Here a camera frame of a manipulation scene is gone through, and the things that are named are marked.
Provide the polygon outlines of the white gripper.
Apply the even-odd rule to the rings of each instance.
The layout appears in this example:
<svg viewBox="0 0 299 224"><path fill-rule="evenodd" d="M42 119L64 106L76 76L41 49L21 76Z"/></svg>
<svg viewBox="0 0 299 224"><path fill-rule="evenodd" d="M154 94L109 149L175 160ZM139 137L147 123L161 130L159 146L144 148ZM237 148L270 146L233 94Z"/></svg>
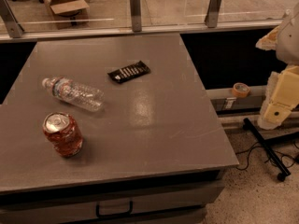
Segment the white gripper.
<svg viewBox="0 0 299 224"><path fill-rule="evenodd" d="M299 3L290 10L280 26L260 38L255 47L276 50L277 58L288 65L268 78L258 126L273 130L299 105Z"/></svg>

